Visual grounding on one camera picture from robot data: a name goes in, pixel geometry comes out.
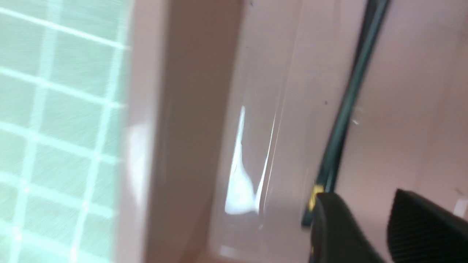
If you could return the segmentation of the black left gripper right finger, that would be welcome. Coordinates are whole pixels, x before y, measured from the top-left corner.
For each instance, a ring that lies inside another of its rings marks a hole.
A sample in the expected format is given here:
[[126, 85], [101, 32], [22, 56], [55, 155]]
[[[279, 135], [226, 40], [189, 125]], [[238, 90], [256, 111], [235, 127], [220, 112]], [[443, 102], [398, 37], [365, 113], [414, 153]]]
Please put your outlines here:
[[466, 263], [468, 224], [427, 198], [398, 188], [387, 245], [395, 263]]

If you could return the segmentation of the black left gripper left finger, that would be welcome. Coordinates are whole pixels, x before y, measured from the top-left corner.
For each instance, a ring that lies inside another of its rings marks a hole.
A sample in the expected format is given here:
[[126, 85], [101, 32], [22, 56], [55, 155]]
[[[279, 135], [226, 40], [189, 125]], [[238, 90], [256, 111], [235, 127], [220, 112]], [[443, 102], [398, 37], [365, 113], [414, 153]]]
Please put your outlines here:
[[310, 263], [384, 262], [336, 193], [317, 194], [310, 243]]

